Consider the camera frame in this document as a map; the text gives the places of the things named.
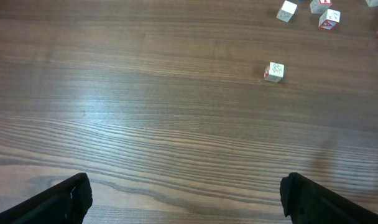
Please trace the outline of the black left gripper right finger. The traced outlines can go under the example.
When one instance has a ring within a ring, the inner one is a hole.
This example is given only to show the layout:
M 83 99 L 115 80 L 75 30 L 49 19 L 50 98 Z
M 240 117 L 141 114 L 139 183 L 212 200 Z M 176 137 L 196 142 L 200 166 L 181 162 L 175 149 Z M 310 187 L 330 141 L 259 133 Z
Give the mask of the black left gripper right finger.
M 280 182 L 285 217 L 293 224 L 378 224 L 378 214 L 291 172 Z

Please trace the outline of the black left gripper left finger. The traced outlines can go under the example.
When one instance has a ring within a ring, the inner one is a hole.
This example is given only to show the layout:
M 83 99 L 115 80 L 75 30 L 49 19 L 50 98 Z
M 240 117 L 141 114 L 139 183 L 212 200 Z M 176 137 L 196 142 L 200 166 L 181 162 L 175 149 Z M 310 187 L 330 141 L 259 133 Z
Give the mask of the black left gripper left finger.
M 93 204 L 86 173 L 78 173 L 0 213 L 0 224 L 82 224 Z

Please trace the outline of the wooden block blue side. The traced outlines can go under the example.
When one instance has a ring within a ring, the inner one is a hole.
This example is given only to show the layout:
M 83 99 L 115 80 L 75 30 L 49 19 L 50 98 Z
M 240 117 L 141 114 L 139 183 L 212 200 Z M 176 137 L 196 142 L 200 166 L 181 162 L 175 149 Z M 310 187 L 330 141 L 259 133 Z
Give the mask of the wooden block blue side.
M 269 62 L 264 70 L 264 80 L 268 82 L 279 82 L 284 77 L 285 65 L 276 62 Z

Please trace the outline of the wooden block red letter I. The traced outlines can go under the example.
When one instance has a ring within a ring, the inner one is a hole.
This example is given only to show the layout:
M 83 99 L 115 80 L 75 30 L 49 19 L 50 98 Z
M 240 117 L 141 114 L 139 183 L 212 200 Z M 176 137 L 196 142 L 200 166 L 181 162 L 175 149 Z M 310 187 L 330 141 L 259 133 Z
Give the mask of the wooden block red letter I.
M 310 11 L 312 14 L 322 14 L 332 6 L 332 0 L 312 0 Z

